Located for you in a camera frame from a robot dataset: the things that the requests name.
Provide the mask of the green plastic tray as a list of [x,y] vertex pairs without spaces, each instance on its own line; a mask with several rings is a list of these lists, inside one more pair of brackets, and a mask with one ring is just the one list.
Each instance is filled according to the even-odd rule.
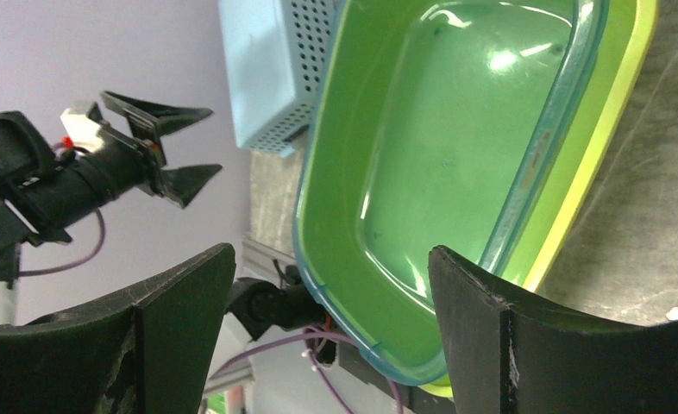
[[428,254],[443,244],[531,291],[598,171],[656,23],[654,1],[445,1],[414,23],[403,125],[415,172],[386,271],[432,313]]

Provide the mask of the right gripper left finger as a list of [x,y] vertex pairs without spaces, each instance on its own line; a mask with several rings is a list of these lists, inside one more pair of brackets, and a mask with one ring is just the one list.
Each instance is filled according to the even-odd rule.
[[0,413],[195,413],[235,276],[228,243],[101,298],[0,325]]

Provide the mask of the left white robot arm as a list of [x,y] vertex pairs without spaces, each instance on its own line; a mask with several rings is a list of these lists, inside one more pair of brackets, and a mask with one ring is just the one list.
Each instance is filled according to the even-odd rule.
[[103,91],[64,110],[51,144],[21,111],[0,112],[0,282],[25,276],[23,244],[70,243],[71,225],[128,191],[187,207],[221,166],[171,169],[162,140],[211,115]]

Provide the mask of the clear teal plastic tub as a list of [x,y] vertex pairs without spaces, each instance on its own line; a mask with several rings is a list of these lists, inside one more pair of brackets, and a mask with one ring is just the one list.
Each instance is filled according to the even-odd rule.
[[346,1],[294,223],[311,294],[376,370],[447,372],[428,254],[498,273],[593,69],[606,1]]

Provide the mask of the blue plastic basket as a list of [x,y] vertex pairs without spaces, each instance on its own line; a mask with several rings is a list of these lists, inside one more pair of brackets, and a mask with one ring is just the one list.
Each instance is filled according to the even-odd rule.
[[329,0],[222,0],[235,144],[287,157],[310,127],[332,36]]

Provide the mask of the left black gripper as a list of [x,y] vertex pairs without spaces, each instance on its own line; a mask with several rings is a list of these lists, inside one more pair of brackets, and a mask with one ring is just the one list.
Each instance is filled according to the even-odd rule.
[[[103,91],[108,110],[123,116],[134,138],[162,136],[201,122],[214,111],[177,107]],[[65,229],[123,193],[148,182],[151,166],[135,140],[104,119],[104,146],[77,155],[55,155],[20,111],[0,112],[0,205],[11,203],[34,228],[38,242],[70,242]],[[155,193],[186,208],[223,167],[219,164],[160,170]]]

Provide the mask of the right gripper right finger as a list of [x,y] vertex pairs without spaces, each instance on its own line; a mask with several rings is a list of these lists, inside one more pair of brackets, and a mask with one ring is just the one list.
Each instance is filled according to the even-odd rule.
[[596,317],[445,246],[428,265],[460,413],[678,413],[678,320]]

